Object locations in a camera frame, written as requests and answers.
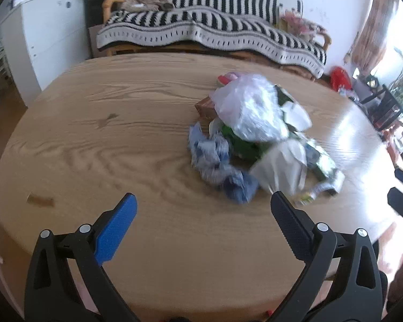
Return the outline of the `pink items on sofa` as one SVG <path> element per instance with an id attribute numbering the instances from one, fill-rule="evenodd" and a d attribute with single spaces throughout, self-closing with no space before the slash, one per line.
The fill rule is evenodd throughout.
<path id="1" fill-rule="evenodd" d="M 303 18 L 301 13 L 295 9 L 285 9 L 280 12 L 280 20 L 286 32 L 307 42 L 313 42 L 316 35 L 326 32 L 321 25 Z"/>

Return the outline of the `translucent white plastic bag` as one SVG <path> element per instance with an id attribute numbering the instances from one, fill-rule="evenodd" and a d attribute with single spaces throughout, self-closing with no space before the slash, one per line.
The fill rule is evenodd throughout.
<path id="1" fill-rule="evenodd" d="M 312 127 L 300 103 L 260 74 L 244 74 L 210 94 L 219 119 L 247 142 L 278 142 Z"/>

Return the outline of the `red bag on floor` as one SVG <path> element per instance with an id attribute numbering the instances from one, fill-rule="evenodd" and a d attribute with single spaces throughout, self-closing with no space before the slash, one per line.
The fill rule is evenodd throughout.
<path id="1" fill-rule="evenodd" d="M 340 66 L 332 68 L 332 71 L 330 72 L 330 85 L 336 92 L 340 89 L 352 89 L 352 82 L 347 71 Z"/>

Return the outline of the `green printed box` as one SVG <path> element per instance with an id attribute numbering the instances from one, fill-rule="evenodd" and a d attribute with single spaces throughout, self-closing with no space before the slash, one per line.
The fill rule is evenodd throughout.
<path id="1" fill-rule="evenodd" d="M 335 196 L 341 192 L 344 173 L 336 166 L 334 160 L 314 139 L 308 139 L 304 145 L 308 170 L 316 177 L 318 183 L 295 198 L 295 204 L 311 204 L 322 193 Z"/>

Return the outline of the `patterned brown curtain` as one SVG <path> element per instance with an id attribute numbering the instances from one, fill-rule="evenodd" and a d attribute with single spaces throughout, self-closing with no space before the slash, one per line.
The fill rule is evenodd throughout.
<path id="1" fill-rule="evenodd" d="M 368 18 L 352 52 L 352 63 L 362 76 L 368 76 L 380 63 L 387 48 L 390 22 L 399 0 L 373 0 Z"/>

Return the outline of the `wooden sofa frame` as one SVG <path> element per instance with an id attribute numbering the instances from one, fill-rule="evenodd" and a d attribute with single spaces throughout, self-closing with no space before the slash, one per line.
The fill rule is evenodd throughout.
<path id="1" fill-rule="evenodd" d="M 104 0 L 102 2 L 102 16 L 104 24 L 106 24 L 106 22 L 110 19 L 113 6 L 122 3 L 124 3 L 124 0 Z"/>

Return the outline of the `striped black white sofa blanket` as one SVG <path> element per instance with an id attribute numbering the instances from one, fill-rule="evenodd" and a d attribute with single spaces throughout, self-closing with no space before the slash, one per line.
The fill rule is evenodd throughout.
<path id="1" fill-rule="evenodd" d="M 286 12 L 302 14 L 302 0 L 170 0 L 161 7 L 132 12 L 121 7 L 105 19 L 96 35 L 99 50 L 123 43 L 164 47 L 196 42 L 225 52 L 252 51 L 279 65 L 306 69 L 313 78 L 324 73 L 325 48 L 279 29 Z"/>

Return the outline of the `red cigarette box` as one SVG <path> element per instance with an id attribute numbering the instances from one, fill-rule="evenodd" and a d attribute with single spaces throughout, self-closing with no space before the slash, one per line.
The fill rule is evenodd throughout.
<path id="1" fill-rule="evenodd" d="M 197 104 L 195 104 L 195 108 L 202 119 L 213 120 L 218 117 L 215 104 L 209 96 L 198 101 Z"/>

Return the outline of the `white cabinet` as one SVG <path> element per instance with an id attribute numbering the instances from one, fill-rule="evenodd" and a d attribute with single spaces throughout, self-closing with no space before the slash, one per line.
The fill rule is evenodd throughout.
<path id="1" fill-rule="evenodd" d="M 84 0 L 26 0 L 3 19 L 1 35 L 26 106 L 58 76 L 90 58 Z"/>

